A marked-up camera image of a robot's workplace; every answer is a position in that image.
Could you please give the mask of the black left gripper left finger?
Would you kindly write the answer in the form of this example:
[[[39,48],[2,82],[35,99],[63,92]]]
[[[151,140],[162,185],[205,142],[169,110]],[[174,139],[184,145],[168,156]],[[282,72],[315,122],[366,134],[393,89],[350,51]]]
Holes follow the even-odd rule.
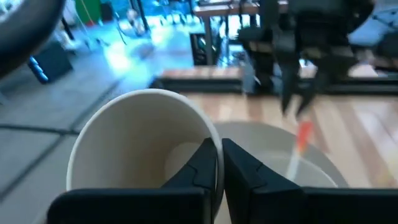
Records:
[[[158,189],[78,189],[59,195],[46,224],[213,224],[217,151],[205,139]]]

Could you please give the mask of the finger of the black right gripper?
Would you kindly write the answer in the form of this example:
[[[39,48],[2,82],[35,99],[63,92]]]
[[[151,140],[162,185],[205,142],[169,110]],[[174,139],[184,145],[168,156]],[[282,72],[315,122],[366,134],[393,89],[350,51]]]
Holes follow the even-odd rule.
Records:
[[[308,88],[304,90],[302,95],[301,104],[296,112],[296,117],[300,117],[301,114],[310,106],[311,102],[317,95],[317,93],[323,88],[323,72],[317,70],[312,82]]]
[[[299,82],[300,63],[298,57],[285,57],[279,60],[282,75],[282,89],[280,92],[282,114],[286,114],[292,95]]]

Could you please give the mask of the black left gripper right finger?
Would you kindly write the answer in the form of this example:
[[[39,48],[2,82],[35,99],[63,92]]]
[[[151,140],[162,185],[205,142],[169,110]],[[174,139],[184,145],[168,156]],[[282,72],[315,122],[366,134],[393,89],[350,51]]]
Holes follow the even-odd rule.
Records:
[[[232,140],[223,146],[232,224],[398,224],[398,189],[301,187]]]

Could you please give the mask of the white utensil orange handle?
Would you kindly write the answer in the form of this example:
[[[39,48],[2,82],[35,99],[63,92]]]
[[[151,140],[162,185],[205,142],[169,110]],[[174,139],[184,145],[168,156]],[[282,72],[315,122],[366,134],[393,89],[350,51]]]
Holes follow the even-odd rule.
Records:
[[[291,181],[296,178],[300,166],[300,160],[307,151],[308,140],[312,134],[312,129],[313,123],[311,121],[302,121],[298,126],[296,139],[292,147],[292,155],[286,172],[286,178]]]

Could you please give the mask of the white paper cup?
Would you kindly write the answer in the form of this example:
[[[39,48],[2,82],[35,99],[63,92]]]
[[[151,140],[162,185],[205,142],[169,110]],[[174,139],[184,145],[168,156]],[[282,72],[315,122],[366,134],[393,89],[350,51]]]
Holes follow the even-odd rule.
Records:
[[[157,189],[183,168],[210,170],[211,214],[223,198],[220,135],[205,112],[169,90],[134,90],[102,106],[81,130],[70,154],[67,190]]]

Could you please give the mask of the grey round plate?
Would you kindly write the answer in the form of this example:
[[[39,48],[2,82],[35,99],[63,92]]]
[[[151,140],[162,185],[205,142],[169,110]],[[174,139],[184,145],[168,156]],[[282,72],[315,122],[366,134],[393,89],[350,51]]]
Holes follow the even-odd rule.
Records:
[[[215,126],[222,138],[233,140],[258,160],[261,155],[267,152],[281,152],[292,155],[296,136],[284,129],[264,123],[240,121],[216,123]],[[332,178],[337,187],[346,188],[348,186],[336,166],[314,145],[308,145],[302,158],[321,168]]]

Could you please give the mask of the white round bowl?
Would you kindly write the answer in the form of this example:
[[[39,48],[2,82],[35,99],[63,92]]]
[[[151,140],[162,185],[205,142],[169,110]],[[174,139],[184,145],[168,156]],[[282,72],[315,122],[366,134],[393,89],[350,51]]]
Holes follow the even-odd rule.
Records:
[[[301,186],[337,187],[332,178],[315,164],[299,156],[267,152],[259,157],[267,167]]]

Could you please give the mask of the wooden workbench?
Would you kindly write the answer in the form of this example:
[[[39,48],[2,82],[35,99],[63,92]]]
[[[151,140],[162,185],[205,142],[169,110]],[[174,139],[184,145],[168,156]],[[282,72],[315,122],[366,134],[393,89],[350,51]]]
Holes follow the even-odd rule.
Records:
[[[228,18],[229,15],[250,15],[254,16],[265,12],[262,8],[267,2],[274,1],[277,4],[276,9],[273,12],[277,14],[285,13],[288,9],[289,0],[259,0],[259,2],[245,2],[242,6],[239,5],[239,1],[235,0],[223,0],[221,4],[195,6],[193,9],[194,15],[203,19],[203,24],[205,28],[205,54],[206,54],[206,64],[214,64],[214,56],[212,53],[212,30],[210,19],[215,16],[221,16]]]

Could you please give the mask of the round floor fan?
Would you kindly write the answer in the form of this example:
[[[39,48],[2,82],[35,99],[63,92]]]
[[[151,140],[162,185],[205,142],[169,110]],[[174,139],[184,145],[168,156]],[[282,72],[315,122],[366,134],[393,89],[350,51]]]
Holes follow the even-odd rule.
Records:
[[[116,24],[121,35],[132,39],[150,39],[150,32],[144,27],[140,14],[134,9],[128,9],[126,19],[116,15]]]

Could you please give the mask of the black computer tower blue lights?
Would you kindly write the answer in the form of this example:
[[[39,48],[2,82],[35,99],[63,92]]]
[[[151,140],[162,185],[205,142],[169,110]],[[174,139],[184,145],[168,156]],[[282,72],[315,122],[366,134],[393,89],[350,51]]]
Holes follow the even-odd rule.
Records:
[[[73,70],[68,54],[57,41],[49,42],[39,53],[31,56],[27,65],[38,81],[44,85]]]

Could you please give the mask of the green board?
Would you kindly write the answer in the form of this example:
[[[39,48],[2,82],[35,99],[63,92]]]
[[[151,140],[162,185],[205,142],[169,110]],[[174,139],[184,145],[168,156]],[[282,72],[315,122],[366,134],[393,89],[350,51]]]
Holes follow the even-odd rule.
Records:
[[[100,0],[75,0],[75,7],[84,25],[93,26],[101,19]]]

